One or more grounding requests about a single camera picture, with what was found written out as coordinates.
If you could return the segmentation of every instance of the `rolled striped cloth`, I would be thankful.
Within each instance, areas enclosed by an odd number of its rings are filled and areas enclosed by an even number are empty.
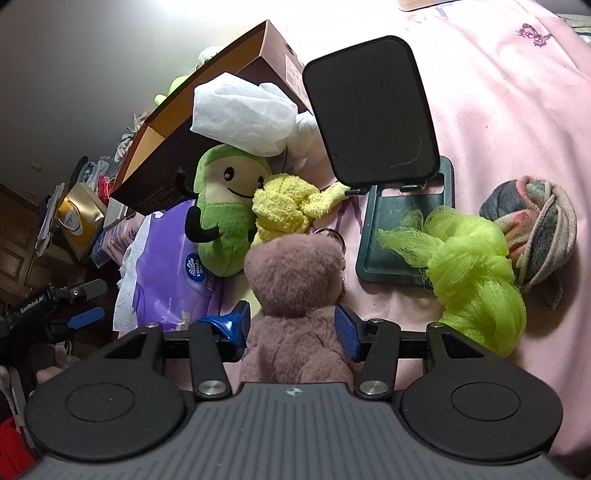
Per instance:
[[[519,289],[525,293],[540,284],[554,310],[563,292],[556,270],[572,256],[577,238],[577,216],[566,192],[548,180],[510,180],[492,192],[480,216],[505,233]]]

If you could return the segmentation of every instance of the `white wall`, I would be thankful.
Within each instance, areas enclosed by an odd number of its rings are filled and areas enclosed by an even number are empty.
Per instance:
[[[0,183],[39,202],[81,156],[113,156],[133,114],[201,49],[266,18],[309,61],[390,33],[395,14],[394,0],[11,0],[0,10]]]

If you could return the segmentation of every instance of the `vinda logo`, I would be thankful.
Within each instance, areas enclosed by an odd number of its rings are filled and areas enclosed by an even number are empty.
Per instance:
[[[201,283],[205,280],[205,272],[203,271],[203,264],[197,254],[189,254],[187,259],[185,260],[185,270],[187,270],[187,275],[193,281],[197,283]]]

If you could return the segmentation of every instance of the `metal screw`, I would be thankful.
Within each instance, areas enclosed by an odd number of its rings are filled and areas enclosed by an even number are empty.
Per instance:
[[[201,382],[197,387],[199,393],[207,396],[219,395],[220,393],[224,393],[227,389],[226,384],[219,380],[206,380],[205,382]]]
[[[359,386],[359,391],[366,395],[381,395],[388,391],[388,386],[381,380],[367,380]]]

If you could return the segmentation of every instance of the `purple tissue package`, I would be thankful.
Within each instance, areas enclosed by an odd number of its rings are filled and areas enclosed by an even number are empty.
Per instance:
[[[222,279],[203,267],[197,244],[184,234],[194,200],[151,218],[144,252],[136,263],[133,308],[138,327],[157,322],[165,332],[186,330],[208,315],[219,315]]]

